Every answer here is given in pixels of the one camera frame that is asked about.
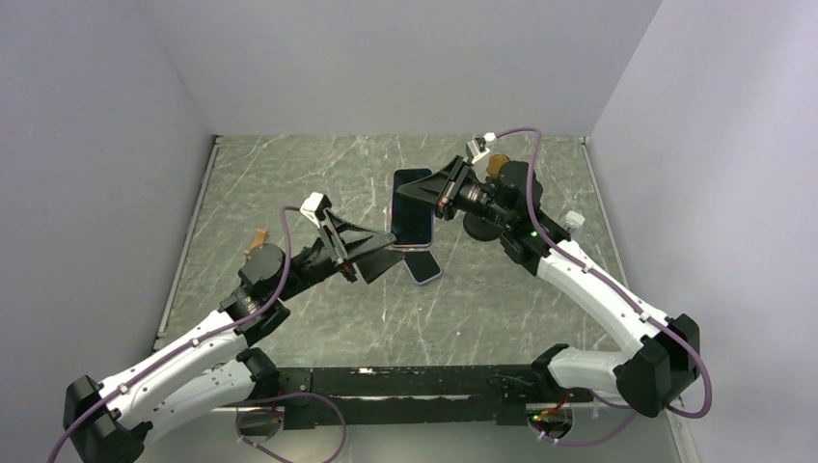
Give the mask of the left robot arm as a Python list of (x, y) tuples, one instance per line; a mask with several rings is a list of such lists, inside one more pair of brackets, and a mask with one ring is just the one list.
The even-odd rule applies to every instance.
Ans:
[(259, 349), (289, 316), (286, 299), (340, 274), (371, 283), (402, 260), (395, 237), (351, 224), (330, 204), (305, 204), (314, 243), (293, 253), (258, 231), (238, 286), (198, 325), (137, 365), (66, 391), (61, 444), (85, 462), (132, 462), (163, 433), (224, 405), (277, 399), (279, 369)]

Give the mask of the black base bar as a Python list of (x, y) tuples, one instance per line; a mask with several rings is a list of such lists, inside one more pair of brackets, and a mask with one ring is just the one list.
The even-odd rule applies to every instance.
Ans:
[(255, 387), (241, 406), (284, 414), (286, 430), (348, 425), (492, 422), (525, 425), (547, 409), (592, 401), (529, 365), (281, 368), (277, 383)]

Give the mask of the dark phone purple edge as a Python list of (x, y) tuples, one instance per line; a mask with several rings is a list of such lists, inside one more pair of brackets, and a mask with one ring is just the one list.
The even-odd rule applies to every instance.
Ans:
[(393, 245), (397, 248), (420, 249), (432, 244), (433, 212), (427, 206), (397, 193), (399, 186), (431, 174), (428, 168), (397, 169), (393, 173), (389, 231), (395, 236)]

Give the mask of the gold microphone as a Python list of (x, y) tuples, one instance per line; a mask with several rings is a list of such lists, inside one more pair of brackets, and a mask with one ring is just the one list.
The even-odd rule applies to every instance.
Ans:
[(487, 178), (498, 178), (501, 173), (503, 165), (509, 162), (509, 158), (502, 153), (494, 153), (488, 158), (488, 164), (485, 168)]

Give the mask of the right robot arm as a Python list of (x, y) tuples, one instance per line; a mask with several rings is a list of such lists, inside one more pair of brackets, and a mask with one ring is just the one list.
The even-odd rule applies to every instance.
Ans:
[(539, 208), (542, 186), (533, 167), (505, 161), (479, 180), (456, 156), (440, 171), (396, 189), (450, 220), (465, 212), (464, 228), (477, 240), (497, 239), (506, 255), (578, 304), (618, 346), (616, 352), (556, 344), (533, 363), (533, 391), (558, 399), (568, 389), (618, 395), (638, 414), (655, 418), (701, 375), (700, 330), (688, 315), (670, 316), (612, 278), (570, 233)]

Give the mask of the curved brown wooden piece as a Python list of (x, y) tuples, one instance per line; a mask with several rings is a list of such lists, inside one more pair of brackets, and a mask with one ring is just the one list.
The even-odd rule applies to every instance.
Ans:
[(248, 258), (255, 249), (264, 245), (268, 238), (269, 232), (267, 229), (257, 229), (250, 246), (244, 251), (244, 255)]

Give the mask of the black microphone stand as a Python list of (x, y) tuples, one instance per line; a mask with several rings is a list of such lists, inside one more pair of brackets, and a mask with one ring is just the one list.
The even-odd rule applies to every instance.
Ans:
[(472, 239), (480, 242), (490, 242), (498, 239), (504, 232), (502, 226), (498, 226), (467, 213), (463, 218), (463, 229)]

